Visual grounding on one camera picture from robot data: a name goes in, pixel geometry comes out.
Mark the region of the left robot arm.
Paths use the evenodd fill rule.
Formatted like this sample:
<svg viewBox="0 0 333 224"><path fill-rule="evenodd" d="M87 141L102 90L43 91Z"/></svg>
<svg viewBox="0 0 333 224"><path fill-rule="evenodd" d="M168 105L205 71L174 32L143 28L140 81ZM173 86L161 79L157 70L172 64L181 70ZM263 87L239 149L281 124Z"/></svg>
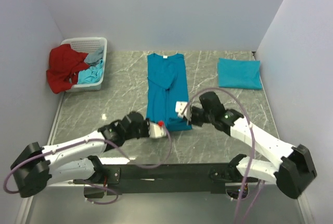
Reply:
<svg viewBox="0 0 333 224"><path fill-rule="evenodd" d="M131 112L92 133L61 144L40 146L37 142L25 147L11 166L17 193L22 198L34 196L44 190L57 176L64 175L63 166L75 165L69 174L85 171L80 180L99 183L107 177L107 172L98 155L113 147L110 142L121 147L125 141L152 136L153 125L138 112Z"/></svg>

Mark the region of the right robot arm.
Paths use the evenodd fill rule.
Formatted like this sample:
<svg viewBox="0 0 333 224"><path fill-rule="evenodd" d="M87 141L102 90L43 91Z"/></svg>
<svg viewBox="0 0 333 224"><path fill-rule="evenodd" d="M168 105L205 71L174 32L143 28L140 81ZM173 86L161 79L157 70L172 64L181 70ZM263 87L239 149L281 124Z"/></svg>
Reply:
<svg viewBox="0 0 333 224"><path fill-rule="evenodd" d="M257 178L277 185L287 197L297 199L317 177L311 153L304 145L286 143L253 124L245 112L226 109L213 91L206 90L199 100L200 108L190 102L177 102L178 117L196 126L210 123L267 159L262 161L238 155L229 163L231 180L239 182L245 176Z"/></svg>

